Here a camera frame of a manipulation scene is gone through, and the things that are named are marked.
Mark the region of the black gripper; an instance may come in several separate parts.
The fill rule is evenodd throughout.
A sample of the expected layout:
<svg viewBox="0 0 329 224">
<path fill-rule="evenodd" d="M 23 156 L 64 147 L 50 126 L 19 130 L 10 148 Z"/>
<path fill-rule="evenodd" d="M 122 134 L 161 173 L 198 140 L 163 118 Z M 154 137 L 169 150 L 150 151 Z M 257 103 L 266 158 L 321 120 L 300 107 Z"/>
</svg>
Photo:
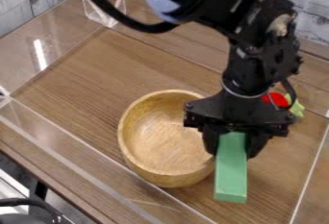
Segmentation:
<svg viewBox="0 0 329 224">
<path fill-rule="evenodd" d="M 194 101 L 183 108 L 183 126 L 202 133 L 205 149 L 216 155 L 222 132 L 229 130 L 248 133 L 246 157 L 253 159 L 272 137 L 285 137 L 297 115 L 292 106 L 280 106 L 270 96 L 270 86 L 256 92 L 238 92 L 228 86 Z"/>
</svg>

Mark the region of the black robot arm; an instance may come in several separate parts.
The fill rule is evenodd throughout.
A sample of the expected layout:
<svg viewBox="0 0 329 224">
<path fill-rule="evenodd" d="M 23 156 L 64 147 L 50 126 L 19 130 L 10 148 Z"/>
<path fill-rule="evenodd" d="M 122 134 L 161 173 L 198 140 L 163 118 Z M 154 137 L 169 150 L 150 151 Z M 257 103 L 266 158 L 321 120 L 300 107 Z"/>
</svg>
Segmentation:
<svg viewBox="0 0 329 224">
<path fill-rule="evenodd" d="M 110 0 L 91 0 L 126 27 L 166 33 L 196 22 L 221 32 L 230 45 L 222 89 L 214 96 L 185 103 L 183 125 L 202 133 L 206 151 L 218 152 L 224 136 L 246 135 L 246 156 L 254 158 L 273 137 L 285 137 L 296 122 L 292 106 L 281 106 L 270 88 L 282 85 L 297 100 L 288 78 L 304 63 L 296 37 L 297 11 L 290 0 L 147 0 L 162 19 L 145 24 L 115 8 Z"/>
</svg>

